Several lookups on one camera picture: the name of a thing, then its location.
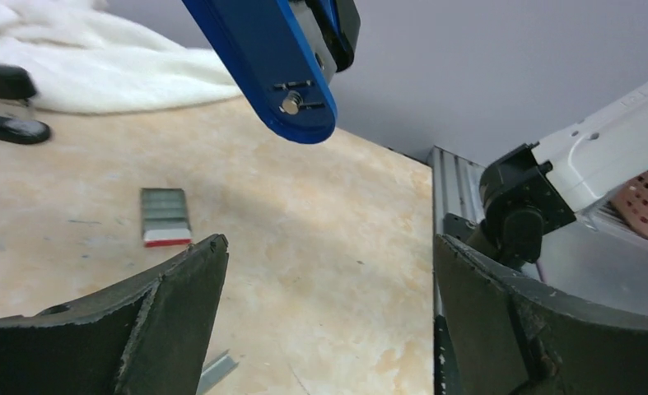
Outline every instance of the white towel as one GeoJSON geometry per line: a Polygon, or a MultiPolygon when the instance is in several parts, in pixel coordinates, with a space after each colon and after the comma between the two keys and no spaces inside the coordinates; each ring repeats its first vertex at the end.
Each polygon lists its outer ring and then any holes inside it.
{"type": "Polygon", "coordinates": [[[240,95],[213,50],[186,49],[104,8],[104,0],[0,0],[0,63],[28,71],[37,108],[108,114],[240,95]]]}

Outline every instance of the wooden table surface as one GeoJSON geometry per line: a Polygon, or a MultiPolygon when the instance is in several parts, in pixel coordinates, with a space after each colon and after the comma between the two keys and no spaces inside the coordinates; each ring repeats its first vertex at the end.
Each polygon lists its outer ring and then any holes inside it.
{"type": "Polygon", "coordinates": [[[183,188],[196,240],[230,241],[211,394],[432,393],[431,171],[342,130],[302,146],[243,99],[38,114],[0,142],[0,317],[37,314],[175,255],[145,249],[140,188],[183,188]]]}

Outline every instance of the screw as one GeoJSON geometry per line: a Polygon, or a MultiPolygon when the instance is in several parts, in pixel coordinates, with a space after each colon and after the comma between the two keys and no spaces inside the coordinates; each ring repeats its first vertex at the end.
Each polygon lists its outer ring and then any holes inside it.
{"type": "Polygon", "coordinates": [[[296,91],[290,91],[287,93],[287,97],[282,101],[282,106],[280,110],[283,113],[288,113],[290,115],[295,115],[300,112],[300,105],[302,104],[302,98],[299,93],[296,91]]]}

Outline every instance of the stapler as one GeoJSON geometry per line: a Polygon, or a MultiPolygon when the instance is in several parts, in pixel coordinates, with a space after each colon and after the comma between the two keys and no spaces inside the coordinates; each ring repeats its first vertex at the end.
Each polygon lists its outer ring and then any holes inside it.
{"type": "Polygon", "coordinates": [[[333,134],[329,89],[353,62],[360,15],[354,0],[183,0],[244,93],[278,136],[316,144],[333,134]]]}
{"type": "Polygon", "coordinates": [[[35,95],[35,85],[24,68],[0,64],[0,140],[26,145],[49,140],[49,126],[34,119],[35,95]]]}

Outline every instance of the gray wall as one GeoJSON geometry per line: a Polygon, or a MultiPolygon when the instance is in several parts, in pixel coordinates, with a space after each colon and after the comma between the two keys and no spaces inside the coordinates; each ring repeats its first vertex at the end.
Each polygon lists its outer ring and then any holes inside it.
{"type": "MultiPolygon", "coordinates": [[[[110,4],[207,46],[180,0],[110,4]]],[[[332,83],[339,126],[419,158],[437,145],[487,164],[648,80],[648,0],[356,4],[356,61],[332,83]]]]}

